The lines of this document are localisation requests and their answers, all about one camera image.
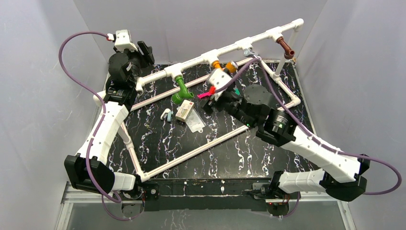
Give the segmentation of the green plastic faucet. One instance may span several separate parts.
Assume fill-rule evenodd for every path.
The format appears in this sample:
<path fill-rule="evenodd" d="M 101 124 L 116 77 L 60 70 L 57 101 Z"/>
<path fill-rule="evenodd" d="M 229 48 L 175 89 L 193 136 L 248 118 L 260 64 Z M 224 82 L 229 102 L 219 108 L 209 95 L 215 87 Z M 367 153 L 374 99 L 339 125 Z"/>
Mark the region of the green plastic faucet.
<path fill-rule="evenodd" d="M 174 93 L 171 97 L 171 100 L 174 104 L 182 104 L 184 100 L 192 99 L 194 97 L 194 94 L 190 92 L 186 87 L 182 75 L 176 76 L 174 80 L 179 87 L 179 91 Z"/>

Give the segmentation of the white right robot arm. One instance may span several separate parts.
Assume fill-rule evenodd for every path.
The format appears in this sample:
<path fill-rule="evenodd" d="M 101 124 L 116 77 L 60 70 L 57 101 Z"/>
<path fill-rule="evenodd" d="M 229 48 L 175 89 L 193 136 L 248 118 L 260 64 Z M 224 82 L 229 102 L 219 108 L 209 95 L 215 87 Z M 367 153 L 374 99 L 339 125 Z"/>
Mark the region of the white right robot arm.
<path fill-rule="evenodd" d="M 285 112 L 276 109 L 276 98 L 261 85 L 248 86 L 241 94 L 227 89 L 208 98 L 202 109 L 212 114 L 225 111 L 249 128 L 256 137 L 276 147 L 292 151 L 319 167 L 316 171 L 276 171 L 265 194 L 283 198 L 295 192 L 327 193 L 341 201 L 352 201 L 365 193 L 367 179 L 362 174 L 370 163 L 345 157 L 315 143 Z"/>

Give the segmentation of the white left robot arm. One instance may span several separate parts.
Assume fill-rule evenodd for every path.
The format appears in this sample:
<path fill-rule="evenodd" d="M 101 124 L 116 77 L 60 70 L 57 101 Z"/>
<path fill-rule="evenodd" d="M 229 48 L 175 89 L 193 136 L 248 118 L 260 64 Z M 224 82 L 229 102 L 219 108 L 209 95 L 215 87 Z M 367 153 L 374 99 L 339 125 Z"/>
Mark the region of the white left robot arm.
<path fill-rule="evenodd" d="M 152 47 L 144 41 L 115 42 L 115 54 L 108 61 L 108 79 L 102 92 L 94 93 L 101 112 L 85 143 L 75 155 L 65 158 L 64 166 L 75 189 L 107 195 L 124 191 L 130 199 L 138 199 L 143 187 L 133 174 L 113 172 L 107 165 L 116 135 L 125 145 L 134 147 L 122 123 L 128 117 L 138 95 L 136 83 L 144 68 L 155 63 Z"/>

